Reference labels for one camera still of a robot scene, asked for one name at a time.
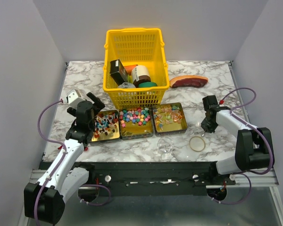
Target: black box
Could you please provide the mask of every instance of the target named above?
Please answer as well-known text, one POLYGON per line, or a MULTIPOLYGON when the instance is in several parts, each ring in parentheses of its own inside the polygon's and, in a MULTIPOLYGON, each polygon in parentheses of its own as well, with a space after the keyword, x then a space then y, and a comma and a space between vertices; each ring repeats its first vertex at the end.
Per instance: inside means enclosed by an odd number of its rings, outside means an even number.
POLYGON ((128 73, 120 60, 110 62, 110 75, 118 86, 128 82, 128 73))

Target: gray wall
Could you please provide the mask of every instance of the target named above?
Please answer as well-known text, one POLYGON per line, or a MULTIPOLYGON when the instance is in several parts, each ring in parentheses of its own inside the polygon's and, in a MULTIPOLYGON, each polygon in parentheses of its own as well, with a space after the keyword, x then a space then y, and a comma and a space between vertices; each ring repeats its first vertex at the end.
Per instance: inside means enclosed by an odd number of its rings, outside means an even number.
MULTIPOLYGON (((38 115, 58 98, 64 68, 33 2, 0 0, 0 226, 17 225, 23 188, 45 147, 38 115)), ((53 110, 43 119, 45 133, 53 110)))
MULTIPOLYGON (((234 61, 240 87, 257 91, 247 106, 252 123, 272 131, 275 170, 283 202, 283 0, 270 0, 234 61)), ((242 93, 244 101, 251 99, 242 93)))
POLYGON ((267 0, 33 0, 66 60, 103 60, 106 31, 159 27, 167 60, 233 60, 267 0))

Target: marble tabletop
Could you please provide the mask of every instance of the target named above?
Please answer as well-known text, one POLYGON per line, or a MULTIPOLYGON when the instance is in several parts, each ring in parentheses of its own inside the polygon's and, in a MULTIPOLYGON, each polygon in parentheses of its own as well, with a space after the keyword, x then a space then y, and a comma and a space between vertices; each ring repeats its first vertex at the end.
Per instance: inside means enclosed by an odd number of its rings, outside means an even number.
MULTIPOLYGON (((61 97, 65 97, 72 89, 80 91, 83 97, 92 92, 106 105, 105 110, 115 109, 108 94, 102 89, 103 61, 75 61, 70 62, 64 81, 61 97)), ((192 136, 203 133, 200 123, 205 117, 202 98, 207 95, 216 95, 220 100, 229 91, 234 89, 234 83, 227 62, 213 61, 169 61, 169 78, 180 75, 196 74, 208 78, 208 83, 198 89, 181 87, 169 89, 165 92, 162 103, 180 102, 188 123, 185 134, 170 136, 174 142, 174 150, 169 156, 162 156, 157 152, 157 142, 160 139, 153 135, 151 138, 120 141, 111 144, 93 145, 82 153, 77 161, 218 161, 234 155, 236 138, 224 128, 218 127, 214 134, 206 133, 204 140, 206 148, 201 152, 193 151, 189 146, 192 136)), ((230 95, 226 105, 239 105, 238 95, 230 95)), ((63 141, 74 120, 66 110, 67 105, 59 105, 55 115, 50 138, 63 141)), ((244 118, 242 110, 236 112, 244 118)), ((58 145, 48 143, 45 149, 44 161, 53 161, 58 154, 58 145)))

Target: yellow basket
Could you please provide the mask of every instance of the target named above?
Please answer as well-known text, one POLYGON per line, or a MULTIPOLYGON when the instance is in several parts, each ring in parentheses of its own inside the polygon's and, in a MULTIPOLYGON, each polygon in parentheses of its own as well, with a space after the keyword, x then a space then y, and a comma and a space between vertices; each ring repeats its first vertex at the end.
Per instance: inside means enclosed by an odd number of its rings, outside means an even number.
POLYGON ((160 104, 170 86, 161 30, 126 28, 109 30, 106 35, 103 89, 117 109, 160 104), (126 65, 144 65, 157 87, 119 89, 110 76, 110 61, 120 59, 126 65))

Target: robotic arm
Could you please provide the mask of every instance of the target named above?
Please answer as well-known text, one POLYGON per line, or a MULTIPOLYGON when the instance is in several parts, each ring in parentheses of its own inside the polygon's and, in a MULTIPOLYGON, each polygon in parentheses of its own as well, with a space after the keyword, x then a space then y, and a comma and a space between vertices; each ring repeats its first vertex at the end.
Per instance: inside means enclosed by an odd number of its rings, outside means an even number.
MULTIPOLYGON (((201 123, 204 131, 213 133, 217 126, 220 125, 237 138, 235 156, 212 163, 210 169, 212 177, 217 174, 224 175, 260 169, 269 165, 270 156, 267 146, 257 132, 237 120, 237 115, 233 117, 234 113, 230 114, 230 108, 220 106, 216 96, 207 96, 202 101, 206 111, 206 117, 201 123)), ((272 155, 274 155, 270 130, 252 126, 263 134, 272 150, 272 155)))
POLYGON ((83 153, 91 141, 95 130, 95 117, 105 107, 99 98, 92 93, 87 96, 94 102, 81 98, 77 90, 67 94, 66 101, 70 105, 67 112, 76 117, 66 134, 65 146, 45 174, 36 184, 28 183, 24 190, 25 215, 34 218, 34 206, 38 200, 38 219, 56 224, 64 212, 65 203, 79 186, 90 179, 88 170, 78 167, 69 172, 76 159, 83 153))

